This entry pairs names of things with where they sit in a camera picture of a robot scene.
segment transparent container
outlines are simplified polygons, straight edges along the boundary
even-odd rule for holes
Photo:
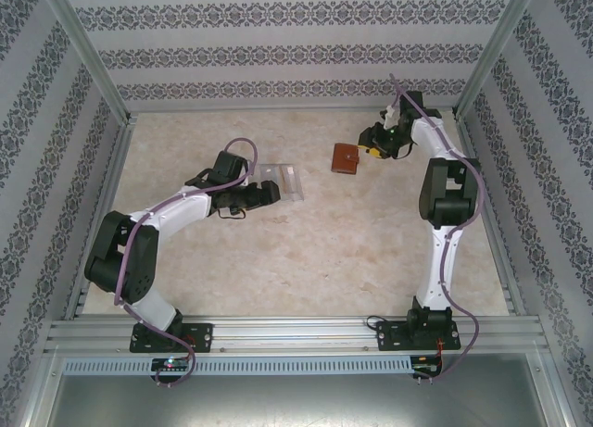
[[[278,185],[280,189],[281,201],[302,201],[305,199],[303,195],[303,188],[300,185],[300,178],[295,165],[282,164],[267,164],[258,165],[254,181],[264,182],[272,180]]]

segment speckled floor surface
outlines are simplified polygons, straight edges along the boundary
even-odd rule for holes
[[[450,112],[444,118],[458,142]],[[158,290],[183,314],[405,315],[427,257],[418,196],[428,157],[419,148],[397,161],[360,154],[356,176],[330,171],[334,143],[355,144],[377,119],[345,110],[141,114],[118,211],[174,194],[237,136],[256,142],[261,163],[294,163],[305,196],[181,230],[159,248]],[[233,150],[250,156],[246,144]],[[452,294],[476,314],[508,314],[481,220],[461,238]],[[93,285],[84,312],[119,313],[112,302]]]

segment enclosure wall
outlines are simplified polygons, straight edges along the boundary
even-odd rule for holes
[[[593,423],[593,0],[531,0],[465,119],[511,266]]]
[[[46,0],[0,0],[0,425],[63,317],[118,124]]]
[[[509,0],[70,0],[131,111],[453,106]]]

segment black mounting plate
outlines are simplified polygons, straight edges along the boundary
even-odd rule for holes
[[[209,353],[212,346],[211,323],[182,324],[180,339],[188,342],[196,353]],[[148,330],[142,323],[136,323],[130,340],[131,353],[184,353],[186,349],[165,337]]]
[[[430,351],[436,350],[436,342],[443,341],[443,350],[461,349],[457,324],[451,321],[446,333],[417,330],[410,337],[405,320],[379,321],[375,325],[379,351]]]

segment purple cable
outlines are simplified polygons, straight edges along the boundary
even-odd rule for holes
[[[437,381],[437,380],[442,379],[443,377],[445,377],[448,373],[450,373],[452,370],[454,370],[460,364],[460,362],[470,352],[470,350],[472,349],[473,345],[475,344],[475,341],[478,338],[478,335],[480,334],[480,322],[478,321],[478,319],[470,311],[468,311],[467,309],[465,309],[463,307],[460,307],[451,298],[450,294],[448,293],[447,287],[445,286],[445,263],[447,261],[447,252],[448,252],[448,249],[449,249],[449,246],[450,246],[450,243],[451,243],[450,242],[451,236],[455,232],[462,230],[463,228],[465,228],[468,225],[471,225],[479,217],[480,213],[482,212],[482,209],[484,207],[484,197],[486,196],[486,186],[484,185],[484,179],[482,178],[482,176],[480,175],[480,173],[477,171],[477,169],[474,166],[472,166],[472,164],[469,161],[467,161],[467,159],[465,159],[465,157],[462,157],[460,154],[457,154],[455,151],[452,150],[453,148],[447,142],[447,138],[445,137],[445,134],[443,133],[443,131],[441,131],[438,128],[438,126],[436,126],[436,124],[430,119],[430,117],[428,117],[424,113],[424,111],[416,104],[416,102],[414,102],[414,100],[412,100],[410,98],[410,96],[406,93],[406,91],[404,91],[401,88],[401,86],[399,85],[399,83],[397,83],[397,80],[396,80],[396,77],[394,76],[394,74],[391,73],[389,75],[391,77],[391,81],[396,86],[396,92],[398,94],[403,95],[410,102],[410,104],[412,106],[414,106],[414,108],[418,111],[418,113],[424,119],[426,119],[426,121],[428,122],[428,124],[430,124],[433,127],[433,129],[435,129],[435,131],[438,134],[438,137],[441,140],[441,143],[443,144],[443,146],[445,147],[445,149],[453,157],[455,157],[458,161],[460,161],[461,163],[463,163],[463,165],[465,165],[465,167],[472,173],[472,175],[474,176],[476,182],[478,183],[478,196],[477,196],[477,200],[476,200],[477,201],[477,207],[475,209],[475,212],[473,213],[473,216],[470,219],[468,219],[467,221],[463,222],[461,225],[456,226],[455,228],[453,228],[445,236],[445,246],[443,246],[443,256],[441,257],[440,268],[439,268],[439,273],[440,273],[440,278],[441,278],[441,288],[443,290],[443,295],[445,296],[445,298],[451,304],[452,307],[454,307],[455,309],[457,309],[459,312],[465,314],[466,316],[468,316],[473,321],[473,325],[475,326],[475,331],[473,332],[472,340],[465,347],[465,349],[460,354],[460,356],[458,357],[458,359],[453,363],[453,365],[451,365],[446,370],[444,370],[441,374],[439,374],[438,376],[436,376],[435,378],[433,378],[433,381]]]
[[[233,140],[231,140],[225,147],[224,150],[228,151],[229,147],[231,147],[232,144],[237,143],[237,142],[246,142],[249,143],[251,145],[251,148],[253,149],[253,162],[251,162],[248,166],[247,172],[245,173],[245,175],[242,175],[241,177],[239,177],[237,180],[233,180],[232,182],[228,182],[225,184],[221,184],[218,186],[211,186],[209,188],[204,188],[204,189],[198,189],[197,191],[193,191],[191,193],[187,193],[187,194],[179,194],[179,195],[174,195],[173,197],[168,198],[167,200],[164,200],[162,202],[160,202],[157,205],[154,205],[152,208],[150,208],[146,214],[144,214],[144,216],[142,216],[135,225],[133,225],[132,230],[130,231],[130,236],[128,237],[128,242],[126,244],[126,248],[123,252],[123,258],[121,260],[121,267],[120,267],[120,274],[118,275],[118,282],[116,285],[116,289],[115,289],[115,296],[113,299],[113,304],[115,306],[119,306],[121,304],[124,304],[123,300],[121,299],[121,290],[123,289],[123,284],[124,284],[124,278],[126,275],[126,267],[128,266],[128,260],[130,258],[130,252],[131,252],[131,248],[132,248],[132,243],[134,241],[134,238],[136,237],[136,234],[138,233],[138,230],[140,229],[140,227],[142,226],[142,224],[147,221],[151,214],[161,210],[162,208],[164,208],[167,205],[170,205],[171,203],[177,202],[179,200],[183,200],[186,197],[191,197],[194,195],[200,195],[200,194],[206,194],[206,193],[212,193],[215,191],[220,191],[222,189],[227,189],[227,188],[231,188],[233,186],[236,186],[237,184],[240,184],[243,182],[244,179],[246,179],[247,177],[249,177],[250,175],[253,175],[254,169],[258,163],[258,149],[256,148],[255,143],[253,143],[251,140],[249,140],[248,138],[244,138],[244,137],[239,137],[239,138],[235,138]],[[146,322],[145,320],[142,319],[142,317],[136,313],[133,308],[131,306],[129,306],[128,304],[124,304],[123,305],[123,309],[125,309],[127,311],[128,314],[130,314],[130,316],[132,316],[134,319],[138,320],[138,322],[144,324],[144,326],[146,328],[148,328],[149,330],[152,330],[153,332],[155,332],[156,334],[159,334],[163,337],[167,337],[169,339],[171,339],[172,341],[176,342],[177,344],[180,344],[182,346],[184,346],[185,348],[187,348],[187,352],[189,353],[189,356],[192,358],[192,365],[189,368],[188,372],[182,376],[181,378],[179,378],[177,381],[175,381],[174,383],[168,383],[167,387],[171,388],[179,383],[182,383],[183,381],[185,381],[186,379],[189,378],[189,376],[191,376],[191,374],[194,372],[194,368],[196,367],[196,352],[194,351],[194,349],[187,344],[185,341],[183,341],[182,339],[179,339],[178,337],[173,336],[172,334],[169,334],[167,332],[163,332],[162,330],[160,330],[159,328],[155,327],[154,325],[151,325],[150,323]],[[157,372],[157,375],[155,376],[155,380],[157,381],[157,385],[161,385],[162,382],[158,380],[158,375],[159,375],[160,371]]]

